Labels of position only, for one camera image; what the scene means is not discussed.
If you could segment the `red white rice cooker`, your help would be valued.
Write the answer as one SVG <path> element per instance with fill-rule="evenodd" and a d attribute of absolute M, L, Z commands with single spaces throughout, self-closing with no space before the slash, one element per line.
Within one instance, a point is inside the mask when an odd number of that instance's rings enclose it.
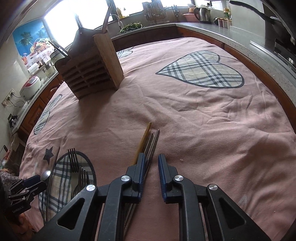
<path fill-rule="evenodd" d="M 32 76 L 21 88 L 20 96 L 25 100 L 30 100 L 37 93 L 40 87 L 40 78 L 38 76 Z"/>

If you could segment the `steel spoon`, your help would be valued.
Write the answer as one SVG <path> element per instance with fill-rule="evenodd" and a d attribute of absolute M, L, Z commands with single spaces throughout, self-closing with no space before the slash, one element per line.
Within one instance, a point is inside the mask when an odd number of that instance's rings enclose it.
<path fill-rule="evenodd" d="M 40 180 L 46 182 L 49 180 L 50 176 L 51 176 L 51 170 L 46 170 L 42 173 Z"/>

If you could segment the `pink plastic basin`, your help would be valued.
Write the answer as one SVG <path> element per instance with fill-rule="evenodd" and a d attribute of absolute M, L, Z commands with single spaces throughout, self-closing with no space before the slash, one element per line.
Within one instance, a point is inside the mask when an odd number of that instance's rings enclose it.
<path fill-rule="evenodd" d="M 194 23 L 194 22 L 198 22 L 199 20 L 195 17 L 194 13 L 185 13 L 183 14 L 183 16 L 185 17 L 186 21 L 187 22 L 191 22 L 191 23 Z"/>

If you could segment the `brown wooden chopstick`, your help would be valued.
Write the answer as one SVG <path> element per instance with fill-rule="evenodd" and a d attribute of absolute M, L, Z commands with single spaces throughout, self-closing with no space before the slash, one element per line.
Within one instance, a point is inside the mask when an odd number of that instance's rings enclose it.
<path fill-rule="evenodd" d="M 149 138 L 149 132 L 150 132 L 150 129 L 151 129 L 151 125 L 152 125 L 151 122 L 149 122 L 147 124 L 147 127 L 145 129 L 145 132 L 144 132 L 144 134 L 142 136 L 142 139 L 141 139 L 141 141 L 140 141 L 140 143 L 138 145 L 138 148 L 137 148 L 135 157 L 133 158 L 132 165 L 135 165 L 137 163 L 137 159 L 138 159 L 139 153 L 141 153 L 144 150 L 144 148 L 145 148 L 145 145 L 146 145 L 147 140 Z"/>

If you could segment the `steel fork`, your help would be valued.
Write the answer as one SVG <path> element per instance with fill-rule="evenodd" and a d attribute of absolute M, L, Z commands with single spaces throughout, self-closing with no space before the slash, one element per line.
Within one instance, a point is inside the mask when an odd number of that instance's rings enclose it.
<path fill-rule="evenodd" d="M 78 184 L 74 188 L 72 197 L 76 196 L 85 186 L 89 184 L 90 184 L 90 180 L 89 180 L 89 175 L 87 171 L 84 168 L 79 167 Z"/>
<path fill-rule="evenodd" d="M 72 173 L 78 173 L 79 172 L 79 163 L 78 158 L 76 154 L 76 150 L 74 148 L 68 149 L 68 158 L 70 161 L 70 168 Z"/>

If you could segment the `metal dish rack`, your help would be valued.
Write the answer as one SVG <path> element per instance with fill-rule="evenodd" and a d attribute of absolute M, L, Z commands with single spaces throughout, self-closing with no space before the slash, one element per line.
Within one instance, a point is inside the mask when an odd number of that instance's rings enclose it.
<path fill-rule="evenodd" d="M 143 13 L 147 21 L 158 23 L 164 22 L 167 17 L 166 9 L 161 1 L 143 2 Z"/>

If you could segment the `condiment bottles group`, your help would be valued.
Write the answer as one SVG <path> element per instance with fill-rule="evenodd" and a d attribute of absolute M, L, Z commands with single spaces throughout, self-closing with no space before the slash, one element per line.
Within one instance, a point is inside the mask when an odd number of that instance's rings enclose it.
<path fill-rule="evenodd" d="M 232 26 L 231 10 L 228 8 L 224 8 L 223 13 L 224 13 L 224 17 L 218 18 L 218 26 L 226 29 L 230 29 L 230 27 Z"/>

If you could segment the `tropical fruit wall poster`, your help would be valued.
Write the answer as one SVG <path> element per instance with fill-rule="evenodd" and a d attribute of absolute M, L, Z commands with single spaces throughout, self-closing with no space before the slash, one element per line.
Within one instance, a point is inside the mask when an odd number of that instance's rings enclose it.
<path fill-rule="evenodd" d="M 27 22 L 13 31 L 18 53 L 27 69 L 35 63 L 48 63 L 54 52 L 50 36 L 42 19 Z"/>

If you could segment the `steel fork upper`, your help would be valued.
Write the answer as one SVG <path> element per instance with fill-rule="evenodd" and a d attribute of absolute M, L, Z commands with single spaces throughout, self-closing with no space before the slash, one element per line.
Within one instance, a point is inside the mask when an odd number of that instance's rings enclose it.
<path fill-rule="evenodd" d="M 70 168 L 72 173 L 78 173 L 79 172 L 79 163 L 78 158 L 76 154 L 76 150 L 74 148 L 68 149 L 68 158 L 70 161 Z"/>

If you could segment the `black wok on stove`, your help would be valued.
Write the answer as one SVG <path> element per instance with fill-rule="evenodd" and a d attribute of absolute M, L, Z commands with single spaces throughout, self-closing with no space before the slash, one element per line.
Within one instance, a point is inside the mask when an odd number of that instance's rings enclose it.
<path fill-rule="evenodd" d="M 289 39 L 290 42 L 295 45 L 295 37 L 288 31 L 288 29 L 284 26 L 282 21 L 274 16 L 267 16 L 264 13 L 257 10 L 255 7 L 248 5 L 246 3 L 240 2 L 240 1 L 229 1 L 229 3 L 235 5 L 235 6 L 241 6 L 247 9 L 250 9 L 251 11 L 255 12 L 257 15 L 259 15 L 263 20 L 273 25 L 273 28 L 278 33 L 280 37 L 287 40 Z"/>

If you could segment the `pink tablecloth with hearts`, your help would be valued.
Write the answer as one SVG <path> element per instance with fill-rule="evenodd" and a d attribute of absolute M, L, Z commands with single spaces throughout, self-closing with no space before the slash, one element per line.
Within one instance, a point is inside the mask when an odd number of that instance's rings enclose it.
<path fill-rule="evenodd" d="M 62 84 L 33 128 L 20 177 L 54 169 L 51 197 L 26 212 L 35 230 L 71 198 L 67 151 L 102 186 L 132 163 L 148 123 L 156 155 L 202 186 L 217 184 L 271 240 L 295 221 L 295 132 L 273 93 L 241 62 L 197 38 L 119 53 L 118 90 L 78 99 Z"/>

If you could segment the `small white electric pot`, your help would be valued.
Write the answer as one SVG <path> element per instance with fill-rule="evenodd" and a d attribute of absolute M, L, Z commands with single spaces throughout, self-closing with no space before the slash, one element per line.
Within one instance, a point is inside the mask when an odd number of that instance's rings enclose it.
<path fill-rule="evenodd" d="M 49 78 L 56 72 L 56 69 L 55 69 L 54 65 L 46 64 L 43 68 L 43 72 L 44 72 L 45 76 Z"/>

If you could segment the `steel electric kettle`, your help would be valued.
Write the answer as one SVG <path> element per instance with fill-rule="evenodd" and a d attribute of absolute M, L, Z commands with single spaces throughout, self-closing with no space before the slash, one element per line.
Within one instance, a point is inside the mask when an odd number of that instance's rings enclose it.
<path fill-rule="evenodd" d="M 200 23 L 206 23 L 211 24 L 211 14 L 210 10 L 205 7 L 195 8 L 193 11 L 195 17 L 197 20 L 199 20 Z"/>

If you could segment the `white tall rice cooker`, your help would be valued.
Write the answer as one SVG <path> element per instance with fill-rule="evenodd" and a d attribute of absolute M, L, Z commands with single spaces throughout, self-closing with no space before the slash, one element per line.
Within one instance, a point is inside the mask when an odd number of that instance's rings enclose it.
<path fill-rule="evenodd" d="M 55 65 L 55 63 L 58 60 L 60 60 L 60 59 L 62 59 L 64 57 L 65 56 L 61 53 L 61 51 L 60 50 L 57 50 L 57 49 L 50 55 L 51 62 L 52 62 L 53 65 Z"/>

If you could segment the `wooden utensil holder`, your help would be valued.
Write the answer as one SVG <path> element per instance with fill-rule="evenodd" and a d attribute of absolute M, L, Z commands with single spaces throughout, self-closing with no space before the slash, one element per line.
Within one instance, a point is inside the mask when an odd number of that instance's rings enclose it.
<path fill-rule="evenodd" d="M 78 99 L 117 90 L 124 79 L 112 40 L 101 30 L 79 28 L 68 56 L 58 60 L 55 67 Z"/>

